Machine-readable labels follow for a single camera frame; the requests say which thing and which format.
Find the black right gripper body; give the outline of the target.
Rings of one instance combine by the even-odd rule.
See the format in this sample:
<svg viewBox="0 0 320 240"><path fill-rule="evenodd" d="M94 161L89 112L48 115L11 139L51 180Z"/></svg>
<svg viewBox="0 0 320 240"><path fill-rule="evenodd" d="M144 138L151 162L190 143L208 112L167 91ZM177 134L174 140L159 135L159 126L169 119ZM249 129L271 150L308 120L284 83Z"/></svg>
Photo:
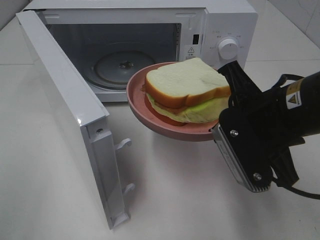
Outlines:
<svg viewBox="0 0 320 240"><path fill-rule="evenodd" d="M305 94L272 88L256 96L231 93L229 108L239 109L261 141L268 163L276 149L301 145L305 141Z"/></svg>

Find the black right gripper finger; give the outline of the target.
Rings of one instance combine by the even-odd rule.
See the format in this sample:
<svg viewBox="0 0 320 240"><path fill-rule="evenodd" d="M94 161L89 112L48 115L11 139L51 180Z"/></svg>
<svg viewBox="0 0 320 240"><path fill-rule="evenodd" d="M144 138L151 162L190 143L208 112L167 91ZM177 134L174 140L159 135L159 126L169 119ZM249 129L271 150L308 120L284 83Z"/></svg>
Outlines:
<svg viewBox="0 0 320 240"><path fill-rule="evenodd" d="M225 64L217 71L226 78L231 93L236 96L254 97L262 93L237 60Z"/></svg>
<svg viewBox="0 0 320 240"><path fill-rule="evenodd" d="M282 186L292 187L299 180L289 147L276 149L271 154L271 167Z"/></svg>

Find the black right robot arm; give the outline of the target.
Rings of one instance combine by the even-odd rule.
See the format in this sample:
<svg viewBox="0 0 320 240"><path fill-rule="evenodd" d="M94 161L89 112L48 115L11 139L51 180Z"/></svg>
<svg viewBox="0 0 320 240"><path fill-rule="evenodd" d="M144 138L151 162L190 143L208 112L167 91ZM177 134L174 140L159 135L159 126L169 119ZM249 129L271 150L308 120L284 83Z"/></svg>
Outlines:
<svg viewBox="0 0 320 240"><path fill-rule="evenodd" d="M237 61L218 72L231 90L219 124L244 179L265 187L277 176L285 185L294 185L299 177L290 147L320 132L319 73L306 77L283 74L274 86L262 91Z"/></svg>

